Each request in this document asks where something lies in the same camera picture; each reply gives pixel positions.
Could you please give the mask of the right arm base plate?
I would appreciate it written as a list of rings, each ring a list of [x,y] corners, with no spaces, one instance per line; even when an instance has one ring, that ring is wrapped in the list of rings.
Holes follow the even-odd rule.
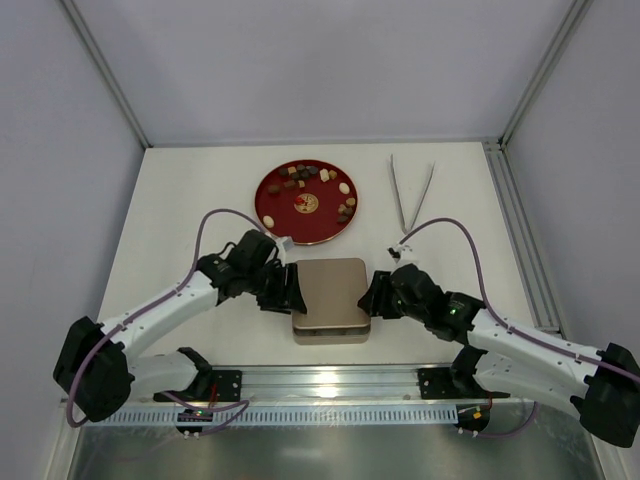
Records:
[[[504,399],[510,394],[481,387],[470,375],[450,367],[425,367],[416,370],[420,398],[423,400]]]

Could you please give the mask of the gold tin box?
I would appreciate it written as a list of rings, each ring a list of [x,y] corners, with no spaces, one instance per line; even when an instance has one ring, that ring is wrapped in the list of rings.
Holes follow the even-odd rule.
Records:
[[[370,326],[324,329],[292,329],[293,338],[300,345],[360,344],[368,340]]]

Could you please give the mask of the metal serving tongs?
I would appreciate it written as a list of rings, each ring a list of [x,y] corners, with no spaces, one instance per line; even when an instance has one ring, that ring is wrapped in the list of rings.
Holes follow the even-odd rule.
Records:
[[[409,181],[406,175],[402,176],[398,165],[395,156],[391,154],[388,161],[391,192],[401,232],[407,234],[416,226],[420,217],[435,175],[436,164],[427,164],[420,184],[416,180]]]

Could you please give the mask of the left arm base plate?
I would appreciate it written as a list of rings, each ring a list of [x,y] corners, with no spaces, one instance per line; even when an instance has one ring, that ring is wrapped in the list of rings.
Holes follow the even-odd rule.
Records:
[[[214,369],[210,377],[209,403],[240,401],[242,380],[243,372],[241,370]]]

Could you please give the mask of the gold tin lid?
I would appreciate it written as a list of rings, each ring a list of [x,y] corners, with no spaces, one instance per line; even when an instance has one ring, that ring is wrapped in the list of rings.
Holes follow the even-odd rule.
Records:
[[[298,280],[307,313],[292,313],[299,338],[368,336],[371,318],[358,307],[368,290],[366,266],[359,258],[297,262]]]

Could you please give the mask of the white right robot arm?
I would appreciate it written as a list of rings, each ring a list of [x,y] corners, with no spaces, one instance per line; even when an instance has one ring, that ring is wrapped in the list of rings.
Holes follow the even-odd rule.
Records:
[[[377,271],[358,306],[371,317],[408,317],[461,350],[457,387],[532,400],[562,411],[593,436],[621,448],[639,430],[639,364],[626,348],[572,343],[497,316],[487,302],[443,291],[409,264]]]

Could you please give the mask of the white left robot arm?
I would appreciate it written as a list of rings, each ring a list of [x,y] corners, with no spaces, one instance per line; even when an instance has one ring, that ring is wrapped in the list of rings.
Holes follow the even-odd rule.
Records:
[[[242,294],[254,296],[262,311],[307,310],[297,264],[283,263],[275,240],[249,230],[227,254],[197,257],[184,280],[136,310],[101,323],[88,317],[75,321],[53,379],[70,407],[91,422],[138,398],[205,400],[215,372],[202,355],[190,347],[166,355],[144,353],[186,321]]]

